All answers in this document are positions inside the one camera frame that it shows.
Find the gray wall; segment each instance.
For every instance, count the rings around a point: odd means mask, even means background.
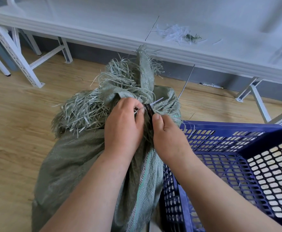
[[[58,45],[58,41],[35,36],[38,46],[41,51],[48,52]],[[133,55],[118,53],[111,50],[99,49],[90,46],[84,46],[74,43],[68,43],[70,52],[73,58],[82,59],[101,64],[107,64],[112,58],[128,57],[133,58]],[[178,80],[187,80],[192,69],[191,66],[185,66],[177,63],[162,62],[164,73],[162,76],[174,78]],[[190,82],[195,83],[210,83],[224,87],[225,89],[240,91],[242,90],[250,78],[237,76],[228,73],[217,72],[213,70],[195,68],[189,79]],[[277,99],[282,101],[282,84],[273,83],[269,81],[262,81],[258,85],[258,91],[261,96]]]

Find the blue plastic basket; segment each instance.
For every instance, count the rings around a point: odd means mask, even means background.
[[[208,168],[282,225],[282,126],[184,121],[181,129]],[[166,165],[160,211],[165,231],[205,231]]]

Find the white shelf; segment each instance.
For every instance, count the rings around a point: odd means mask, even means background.
[[[251,1],[255,5],[245,5]],[[16,7],[0,7],[0,24],[125,52],[146,44],[162,60],[282,83],[282,60],[269,63],[282,46],[282,20],[277,31],[261,33],[258,29],[279,1],[27,0]],[[268,9],[247,13],[265,2],[271,4]],[[166,42],[150,32],[156,21],[162,28],[189,26],[192,35],[207,40],[181,45]]]

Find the right hand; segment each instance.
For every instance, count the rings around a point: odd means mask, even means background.
[[[167,165],[192,152],[185,134],[168,115],[155,113],[152,118],[154,128],[154,148]]]

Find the fingernail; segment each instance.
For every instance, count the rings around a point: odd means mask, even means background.
[[[159,114],[158,114],[158,113],[155,113],[155,114],[153,115],[152,120],[158,120],[158,119],[159,119]]]

